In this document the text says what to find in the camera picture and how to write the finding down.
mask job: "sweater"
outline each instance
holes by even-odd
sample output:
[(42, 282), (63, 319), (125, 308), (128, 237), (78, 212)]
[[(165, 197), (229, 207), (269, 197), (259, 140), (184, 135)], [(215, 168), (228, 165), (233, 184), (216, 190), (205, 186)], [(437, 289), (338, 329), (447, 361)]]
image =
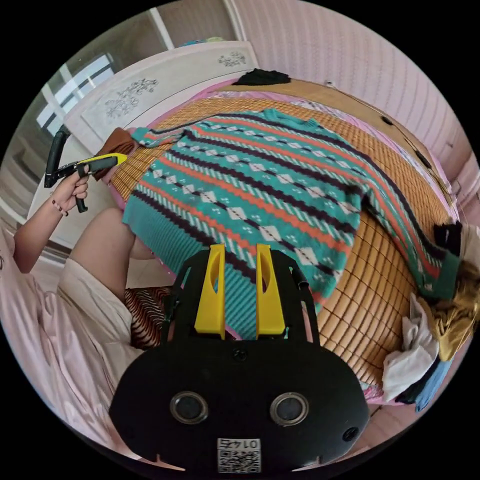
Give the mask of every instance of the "sweater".
[(318, 313), (344, 271), (362, 208), (393, 238), (421, 296), (454, 294), (459, 259), (427, 239), (367, 155), (314, 119), (243, 111), (132, 136), (145, 148), (172, 147), (131, 193), (123, 221), (174, 273), (198, 250), (225, 244), (226, 322), (246, 340), (256, 332), (256, 244), (297, 261)]

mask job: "bracelet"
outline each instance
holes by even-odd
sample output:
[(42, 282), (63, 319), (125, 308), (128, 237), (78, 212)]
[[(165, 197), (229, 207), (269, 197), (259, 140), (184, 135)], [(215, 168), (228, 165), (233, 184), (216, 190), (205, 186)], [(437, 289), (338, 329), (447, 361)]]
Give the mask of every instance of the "bracelet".
[(65, 211), (56, 201), (54, 198), (51, 199), (51, 204), (64, 216), (68, 217), (69, 213)]

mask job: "bamboo mat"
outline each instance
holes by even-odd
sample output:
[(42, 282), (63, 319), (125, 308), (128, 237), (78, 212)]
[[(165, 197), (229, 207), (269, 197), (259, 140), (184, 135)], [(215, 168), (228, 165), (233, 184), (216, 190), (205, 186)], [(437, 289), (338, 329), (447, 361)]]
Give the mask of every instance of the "bamboo mat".
[[(369, 155), (398, 185), (431, 240), (433, 224), (448, 220), (428, 183), (401, 156), (359, 128), (325, 113), (267, 99), (207, 98), (186, 105), (155, 128), (167, 129), (218, 113), (267, 108), (303, 120), (314, 118)], [(111, 183), (124, 200), (153, 160), (168, 148), (140, 148), (118, 168)], [(408, 314), (410, 293), (415, 290), (413, 277), (394, 243), (363, 212), (345, 272), (317, 318), (321, 344), (345, 360), (359, 380), (381, 385), (385, 356), (401, 348), (402, 316)]]

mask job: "pink wall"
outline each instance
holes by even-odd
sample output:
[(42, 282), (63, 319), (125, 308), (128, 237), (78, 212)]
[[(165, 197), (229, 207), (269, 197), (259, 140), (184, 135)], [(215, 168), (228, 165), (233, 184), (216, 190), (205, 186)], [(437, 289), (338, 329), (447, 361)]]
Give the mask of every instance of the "pink wall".
[(449, 180), (456, 178), (472, 153), (470, 143), (442, 94), (399, 49), (312, 3), (234, 1), (262, 68), (316, 83), (334, 81), (394, 117), (440, 160)]

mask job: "headboard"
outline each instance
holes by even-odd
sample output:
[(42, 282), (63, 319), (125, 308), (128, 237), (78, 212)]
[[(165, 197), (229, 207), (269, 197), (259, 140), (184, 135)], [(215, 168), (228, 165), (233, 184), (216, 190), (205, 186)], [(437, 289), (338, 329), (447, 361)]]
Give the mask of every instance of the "headboard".
[(141, 60), (104, 81), (77, 103), (64, 123), (92, 154), (116, 127), (144, 127), (219, 82), (259, 65), (248, 41), (198, 43)]

